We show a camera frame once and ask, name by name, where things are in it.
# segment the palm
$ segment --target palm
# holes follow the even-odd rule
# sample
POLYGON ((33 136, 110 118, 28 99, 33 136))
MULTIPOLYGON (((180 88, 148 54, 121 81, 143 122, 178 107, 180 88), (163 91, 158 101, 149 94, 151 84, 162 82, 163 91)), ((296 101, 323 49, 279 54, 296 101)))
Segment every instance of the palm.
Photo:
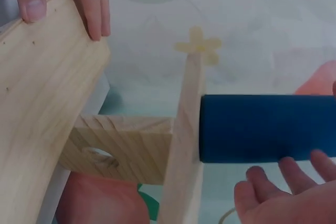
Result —
POLYGON ((242 224, 332 224, 336 223, 336 165, 321 151, 311 162, 326 181, 317 185, 292 158, 279 162, 292 194, 278 189, 260 167, 247 171, 247 182, 235 187, 235 204, 242 224))

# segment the wooden board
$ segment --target wooden board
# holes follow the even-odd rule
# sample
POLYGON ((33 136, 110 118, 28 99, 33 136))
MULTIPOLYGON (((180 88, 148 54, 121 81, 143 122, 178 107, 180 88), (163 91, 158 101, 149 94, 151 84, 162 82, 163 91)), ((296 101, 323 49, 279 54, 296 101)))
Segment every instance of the wooden board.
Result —
POLYGON ((69 170, 163 185, 172 118, 80 116, 60 157, 69 170))
POLYGON ((203 57, 188 55, 174 123, 158 224, 197 224, 203 163, 198 151, 201 97, 205 93, 203 57))
POLYGON ((0 35, 0 223, 35 224, 59 155, 109 60, 73 0, 0 35))

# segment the red object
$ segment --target red object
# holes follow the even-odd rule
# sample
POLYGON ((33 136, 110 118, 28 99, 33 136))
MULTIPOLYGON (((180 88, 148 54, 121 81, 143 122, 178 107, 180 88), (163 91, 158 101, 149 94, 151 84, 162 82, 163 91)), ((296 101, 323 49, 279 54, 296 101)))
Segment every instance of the red object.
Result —
POLYGON ((58 224, 149 224, 137 184, 71 173, 60 199, 58 224))
POLYGON ((336 60, 323 64, 299 87, 295 94, 333 95, 333 83, 336 81, 336 60))

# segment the drilled hole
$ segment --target drilled hole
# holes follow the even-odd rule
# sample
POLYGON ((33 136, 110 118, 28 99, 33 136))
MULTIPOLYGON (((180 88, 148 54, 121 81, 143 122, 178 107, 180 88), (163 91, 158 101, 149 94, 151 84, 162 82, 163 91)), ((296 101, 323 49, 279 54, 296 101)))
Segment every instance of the drilled hole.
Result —
POLYGON ((119 162, 108 152, 98 148, 85 147, 82 149, 85 158, 95 163, 96 165, 104 167, 117 167, 119 162))

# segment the foam roller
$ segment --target foam roller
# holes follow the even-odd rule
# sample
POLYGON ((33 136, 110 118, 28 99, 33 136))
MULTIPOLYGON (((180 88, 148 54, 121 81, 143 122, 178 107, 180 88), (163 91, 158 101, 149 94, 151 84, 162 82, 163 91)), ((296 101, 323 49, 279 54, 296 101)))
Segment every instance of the foam roller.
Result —
POLYGON ((336 156, 336 99, 322 95, 205 95, 200 158, 204 163, 277 162, 336 156))

